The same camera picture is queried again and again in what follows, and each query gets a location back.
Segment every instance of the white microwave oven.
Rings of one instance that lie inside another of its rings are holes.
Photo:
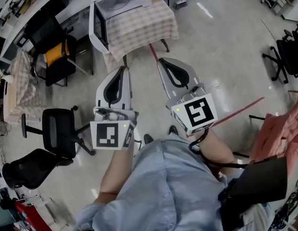
[[[147,7],[151,0],[91,0],[89,14],[89,38],[93,46],[108,53],[106,20],[136,7]]]

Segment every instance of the plaid tablecloth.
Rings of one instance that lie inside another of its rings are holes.
[[[178,39],[173,11],[163,0],[152,0],[148,7],[138,7],[106,20],[110,53],[104,54],[108,71],[129,52],[160,39]]]
[[[30,63],[31,56],[19,49],[7,70],[14,76],[13,83],[7,83],[7,92],[4,93],[4,121],[7,123],[18,123],[23,113],[32,118],[42,117],[46,109],[45,92],[34,85],[36,80],[30,74]]]

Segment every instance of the shoe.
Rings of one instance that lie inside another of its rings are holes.
[[[179,135],[178,130],[174,125],[171,125],[170,128],[169,128],[168,134],[171,134],[171,133],[173,133],[175,135]]]
[[[145,142],[145,144],[149,144],[149,143],[151,143],[153,141],[154,141],[154,139],[149,134],[146,133],[144,135],[144,142]]]

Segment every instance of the yellow cushion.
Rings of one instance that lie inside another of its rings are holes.
[[[67,40],[66,40],[66,54],[70,55],[69,50],[68,50]],[[45,57],[47,59],[48,66],[51,66],[53,64],[53,62],[62,58],[62,43],[59,43],[53,49],[50,49],[47,53],[45,53]]]

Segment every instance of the gray floor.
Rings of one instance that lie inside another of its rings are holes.
[[[197,2],[213,18],[207,16]],[[281,81],[272,82],[271,76],[275,74],[276,66],[261,57],[262,53],[269,53],[271,45],[275,45],[274,38],[281,39],[283,29],[294,30],[295,23],[275,16],[259,0],[188,0],[188,6],[175,11],[175,16],[180,39],[166,40],[170,53],[166,53],[161,42],[154,43],[153,47],[158,57],[177,58],[195,68],[207,92],[213,95],[219,119],[258,98],[265,98],[214,128],[233,151],[248,153],[261,127],[261,121],[251,122],[248,114],[283,114],[296,100],[295,95],[289,95],[287,90],[298,90],[298,79],[290,77],[287,85]],[[138,132],[140,135],[149,133],[154,138],[162,137],[168,127],[176,123],[165,109],[167,97],[149,46],[129,53],[127,60],[132,78],[132,104],[140,114]],[[85,59],[81,62],[83,65],[89,64],[85,63]],[[78,124],[84,125],[94,117],[92,109],[96,89],[106,74],[102,55],[96,51],[94,76],[88,77],[78,72],[69,78],[67,88],[47,88],[50,106],[71,108],[78,105],[79,120],[82,121]],[[24,139],[20,127],[13,127],[5,137],[4,151],[8,162],[25,156],[35,148],[43,148],[41,136],[29,134],[28,139]],[[111,151],[97,151],[96,156],[90,157],[81,150],[74,164],[54,169],[38,192],[60,204],[62,209],[58,215],[69,216],[69,222],[73,223],[73,216],[95,199],[93,193],[99,191],[111,156]],[[298,163],[289,179],[289,190],[297,177]]]

